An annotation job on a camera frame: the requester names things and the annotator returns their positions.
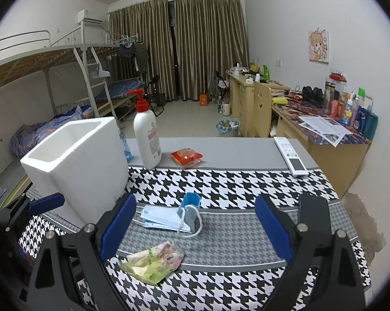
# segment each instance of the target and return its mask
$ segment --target remote control screen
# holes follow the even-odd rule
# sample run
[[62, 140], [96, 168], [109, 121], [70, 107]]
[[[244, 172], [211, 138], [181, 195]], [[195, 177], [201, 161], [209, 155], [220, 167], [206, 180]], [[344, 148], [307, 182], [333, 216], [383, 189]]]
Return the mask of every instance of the remote control screen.
[[304, 167], [301, 164], [300, 159], [290, 159], [290, 162], [296, 171], [304, 171]]

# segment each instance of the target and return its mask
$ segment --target houndstooth pattern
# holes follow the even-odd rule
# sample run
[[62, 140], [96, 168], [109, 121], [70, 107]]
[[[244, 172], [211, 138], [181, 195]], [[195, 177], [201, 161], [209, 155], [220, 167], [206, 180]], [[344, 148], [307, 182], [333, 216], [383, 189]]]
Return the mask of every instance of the houndstooth pattern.
[[126, 191], [137, 202], [177, 207], [187, 192], [198, 193], [202, 208], [251, 209], [258, 195], [269, 194], [277, 207], [295, 207], [301, 193], [339, 199], [320, 169], [304, 178], [289, 171], [144, 169], [129, 167]]
[[[65, 234], [43, 217], [35, 216], [19, 240], [22, 249], [36, 257], [47, 230], [54, 230], [58, 235]], [[370, 285], [370, 275], [362, 245], [356, 241], [352, 248], [362, 284], [367, 287]], [[124, 257], [117, 255], [105, 263], [105, 268], [132, 310], [258, 310], [285, 270], [285, 267], [228, 273], [177, 270], [160, 285], [153, 287], [127, 275], [119, 266], [124, 261]], [[300, 310], [308, 303], [317, 272], [317, 268], [308, 271], [293, 310]], [[96, 307], [86, 281], [77, 284], [83, 300]]]

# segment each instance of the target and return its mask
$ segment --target pump nozzle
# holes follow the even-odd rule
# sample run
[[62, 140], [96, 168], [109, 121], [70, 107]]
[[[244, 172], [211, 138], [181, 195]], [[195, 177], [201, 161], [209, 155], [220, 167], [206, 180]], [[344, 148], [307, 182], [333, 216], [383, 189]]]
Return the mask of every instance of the pump nozzle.
[[143, 98], [144, 96], [144, 90], [142, 88], [132, 90], [126, 93], [126, 95], [129, 94], [137, 94], [137, 101], [136, 101], [136, 111], [137, 112], [146, 112], [149, 110], [149, 103], [146, 99]]

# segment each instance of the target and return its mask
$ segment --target air conditioner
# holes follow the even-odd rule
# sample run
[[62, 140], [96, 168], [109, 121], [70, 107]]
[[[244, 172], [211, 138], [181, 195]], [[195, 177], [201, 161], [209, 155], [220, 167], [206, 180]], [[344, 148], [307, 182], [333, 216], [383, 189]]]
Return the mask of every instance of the air conditioner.
[[88, 10], [85, 9], [78, 12], [78, 24], [81, 24], [82, 21], [84, 21], [88, 25], [96, 26], [103, 23], [103, 20], [92, 15], [92, 13], [89, 13]]

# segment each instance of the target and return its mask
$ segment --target remote control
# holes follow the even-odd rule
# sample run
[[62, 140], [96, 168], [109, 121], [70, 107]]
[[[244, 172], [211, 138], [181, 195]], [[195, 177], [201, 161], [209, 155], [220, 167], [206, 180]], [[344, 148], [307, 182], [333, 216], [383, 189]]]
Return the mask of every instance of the remote control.
[[274, 141], [280, 150], [281, 155], [283, 155], [292, 175], [308, 175], [308, 170], [304, 166], [293, 146], [290, 144], [289, 140], [285, 137], [274, 137]]

